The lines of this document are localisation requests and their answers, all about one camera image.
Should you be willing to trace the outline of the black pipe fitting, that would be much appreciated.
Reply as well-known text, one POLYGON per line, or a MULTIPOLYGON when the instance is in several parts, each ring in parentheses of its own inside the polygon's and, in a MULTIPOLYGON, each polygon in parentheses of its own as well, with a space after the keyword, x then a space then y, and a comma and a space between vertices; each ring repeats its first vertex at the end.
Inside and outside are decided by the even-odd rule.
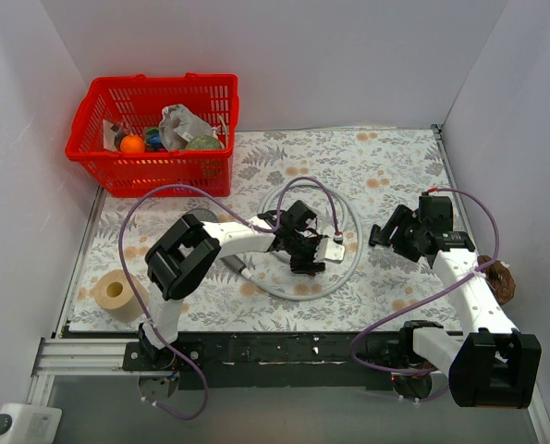
POLYGON ((377 224, 374 224, 371 229, 370 237, 368 240, 370 246, 387 246, 387 239, 385 231, 377 224))

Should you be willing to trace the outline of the grey shower head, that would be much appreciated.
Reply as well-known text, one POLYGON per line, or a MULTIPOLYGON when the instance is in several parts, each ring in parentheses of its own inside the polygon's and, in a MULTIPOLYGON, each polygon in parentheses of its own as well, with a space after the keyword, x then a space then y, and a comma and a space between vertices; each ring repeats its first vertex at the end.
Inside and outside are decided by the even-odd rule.
MULTIPOLYGON (((187 215, 194 215, 201 222, 218 223, 219 219, 217 215, 209 209, 194 208, 187 212, 187 215)), ((233 273, 241 275, 247 268, 246 264, 241 261, 236 255, 225 256, 221 259, 223 264, 229 268, 233 273)))

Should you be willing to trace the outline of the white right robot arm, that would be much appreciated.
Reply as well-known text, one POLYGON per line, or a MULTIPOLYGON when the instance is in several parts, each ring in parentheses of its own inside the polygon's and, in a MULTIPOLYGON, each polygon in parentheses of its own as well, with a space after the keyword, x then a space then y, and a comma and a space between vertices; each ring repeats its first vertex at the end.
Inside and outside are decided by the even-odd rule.
POLYGON ((454 229, 451 199, 425 192, 417 209, 399 205, 383 227, 373 226, 369 243, 412 262, 425 259, 446 286, 462 327, 464 340, 457 341, 435 322, 406 322, 399 331, 399 361, 441 371, 460 407, 528 407, 541 344, 519 331, 497 303, 486 273, 477 271, 471 237, 454 229))

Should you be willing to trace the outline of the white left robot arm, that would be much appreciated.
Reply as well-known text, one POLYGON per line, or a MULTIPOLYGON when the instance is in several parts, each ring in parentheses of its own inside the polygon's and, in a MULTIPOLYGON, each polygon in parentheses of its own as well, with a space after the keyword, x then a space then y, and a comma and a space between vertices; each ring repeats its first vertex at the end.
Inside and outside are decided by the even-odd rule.
POLYGON ((175 360, 173 343, 184 299, 203 282, 217 260, 243 253, 284 252, 294 274, 314 276, 325 270, 324 257, 332 239, 317 231, 316 214, 303 201, 290 209, 258 214, 244 222, 202 221, 181 217, 146 253, 152 283, 148 316, 140 325, 143 358, 157 370, 175 360))

